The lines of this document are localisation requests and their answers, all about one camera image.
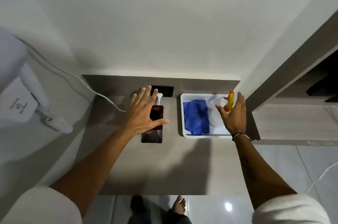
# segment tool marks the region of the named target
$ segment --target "bracelet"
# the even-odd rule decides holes
[[[233,141],[234,141],[234,139],[235,139],[238,135],[240,135],[240,134],[244,135],[245,137],[247,137],[247,138],[251,141],[251,139],[249,138],[249,136],[247,136],[247,135],[246,135],[245,133],[243,133],[243,132],[236,132],[234,135],[232,135]]]

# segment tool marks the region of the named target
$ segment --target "white sleeve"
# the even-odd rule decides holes
[[[259,206],[252,215],[252,224],[330,224],[324,208],[306,195],[273,198]]]
[[[77,206],[52,188],[32,188],[12,206],[1,224],[81,224]]]

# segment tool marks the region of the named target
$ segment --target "right arm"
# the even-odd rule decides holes
[[[227,114],[223,107],[216,104],[226,129],[230,134],[245,133],[246,107],[244,96],[239,92],[237,102]],[[278,196],[296,194],[296,192],[268,165],[251,141],[244,135],[234,139],[242,166],[246,187],[253,208],[256,210],[264,202]]]

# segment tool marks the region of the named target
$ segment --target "left arm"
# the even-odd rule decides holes
[[[143,88],[138,96],[134,94],[124,126],[51,186],[72,200],[79,208],[82,217],[104,185],[112,166],[127,143],[136,134],[169,123],[168,119],[150,120],[150,110],[158,93],[155,89],[146,104],[150,91],[151,86],[148,86],[147,89]]]

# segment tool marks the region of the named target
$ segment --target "white cord on floor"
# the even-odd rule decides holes
[[[326,168],[326,170],[323,172],[323,174],[319,177],[319,179],[317,179],[314,183],[311,184],[311,186],[305,191],[305,193],[307,193],[316,183],[317,181],[321,180],[321,178],[324,177],[325,173],[331,169],[331,167],[334,167],[336,164],[338,164],[338,162],[333,163],[332,165],[330,165],[329,167]]]
[[[118,111],[121,111],[121,112],[126,112],[125,110],[122,110],[122,109],[120,109],[119,107],[117,107],[116,105],[115,105],[115,103],[114,102],[112,102],[110,99],[108,99],[106,96],[104,96],[104,95],[102,95],[102,94],[99,94],[99,93],[97,93],[97,92],[95,92],[95,91],[93,91],[91,88],[90,88],[90,86],[89,85],[87,85],[79,76],[77,76],[77,75],[75,75],[75,74],[72,74],[72,73],[68,73],[68,72],[66,72],[66,71],[64,71],[64,70],[62,70],[61,68],[58,68],[57,66],[55,66],[53,63],[51,63],[49,60],[47,60],[42,54],[40,54],[33,46],[31,46],[29,43],[27,43],[26,41],[24,41],[23,39],[21,39],[21,38],[19,38],[19,37],[16,37],[18,40],[20,40],[21,42],[23,42],[25,45],[27,45],[28,47],[30,47],[30,48],[32,48],[41,58],[43,58],[46,62],[48,62],[50,65],[52,65],[54,68],[56,68],[56,69],[58,69],[59,71],[61,71],[61,72],[64,72],[64,73],[66,73],[66,74],[68,74],[68,75],[71,75],[71,76],[73,76],[73,77],[76,77],[77,79],[79,79],[91,92],[93,92],[93,93],[95,93],[96,95],[99,95],[99,96],[101,96],[101,97],[103,97],[103,98],[105,98],[107,101],[109,101],[110,103],[112,103],[112,105],[114,106],[114,107],[116,107],[116,109],[118,110]]]

